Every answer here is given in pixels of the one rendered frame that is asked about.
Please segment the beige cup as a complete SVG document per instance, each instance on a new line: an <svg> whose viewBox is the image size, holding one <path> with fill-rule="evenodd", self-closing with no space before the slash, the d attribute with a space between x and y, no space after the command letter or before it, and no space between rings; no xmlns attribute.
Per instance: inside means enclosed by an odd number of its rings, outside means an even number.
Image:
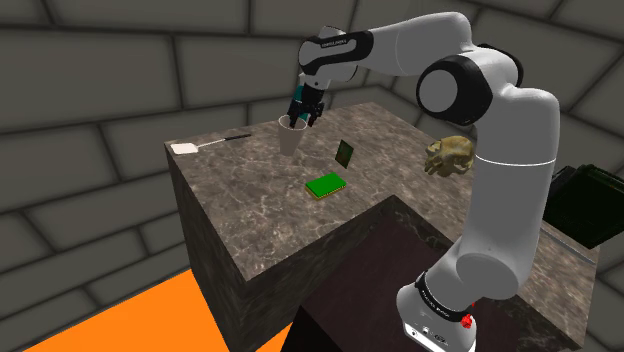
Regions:
<svg viewBox="0 0 624 352"><path fill-rule="evenodd" d="M280 153L284 156L293 156L298 148L308 124L301 118L295 120L295 126L290 126L291 119L283 115L278 119L278 139Z"/></svg>

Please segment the dark green flat card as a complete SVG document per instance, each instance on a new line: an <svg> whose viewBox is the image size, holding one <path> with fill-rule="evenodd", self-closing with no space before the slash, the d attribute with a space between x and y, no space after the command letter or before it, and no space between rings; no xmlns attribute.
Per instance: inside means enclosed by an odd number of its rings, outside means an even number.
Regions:
<svg viewBox="0 0 624 352"><path fill-rule="evenodd" d="M335 161L338 162L343 168L347 169L353 152L354 148L346 141L341 140L335 155Z"/></svg>

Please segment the green and yellow sponge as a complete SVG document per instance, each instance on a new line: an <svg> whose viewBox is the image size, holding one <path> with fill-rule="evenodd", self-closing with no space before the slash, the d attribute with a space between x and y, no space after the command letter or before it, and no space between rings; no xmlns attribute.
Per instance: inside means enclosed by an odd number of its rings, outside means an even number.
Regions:
<svg viewBox="0 0 624 352"><path fill-rule="evenodd" d="M306 191L317 200L323 199L346 187L347 183L335 172L311 180L305 184Z"/></svg>

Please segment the beige skull figure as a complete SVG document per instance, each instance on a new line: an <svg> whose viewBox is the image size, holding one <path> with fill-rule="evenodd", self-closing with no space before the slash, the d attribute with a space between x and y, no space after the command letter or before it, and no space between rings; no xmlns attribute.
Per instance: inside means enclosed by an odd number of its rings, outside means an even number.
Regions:
<svg viewBox="0 0 624 352"><path fill-rule="evenodd" d="M440 177L465 174L472 168L475 156L473 143L463 136L444 137L431 143L425 152L424 171Z"/></svg>

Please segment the dark robot stand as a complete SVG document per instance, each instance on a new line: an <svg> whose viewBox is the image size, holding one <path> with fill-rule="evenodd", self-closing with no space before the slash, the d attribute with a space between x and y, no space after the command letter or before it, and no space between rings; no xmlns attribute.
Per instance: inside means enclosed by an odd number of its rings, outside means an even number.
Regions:
<svg viewBox="0 0 624 352"><path fill-rule="evenodd" d="M407 335L396 306L451 242L397 196L371 232L302 303L281 352L429 352Z"/></svg>

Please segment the dark green crate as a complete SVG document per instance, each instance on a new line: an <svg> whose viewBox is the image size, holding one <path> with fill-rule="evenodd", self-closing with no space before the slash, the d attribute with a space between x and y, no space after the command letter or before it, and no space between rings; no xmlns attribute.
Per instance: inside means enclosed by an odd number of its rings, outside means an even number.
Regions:
<svg viewBox="0 0 624 352"><path fill-rule="evenodd" d="M595 248L624 232L624 179L593 164L565 166L552 177L543 220Z"/></svg>

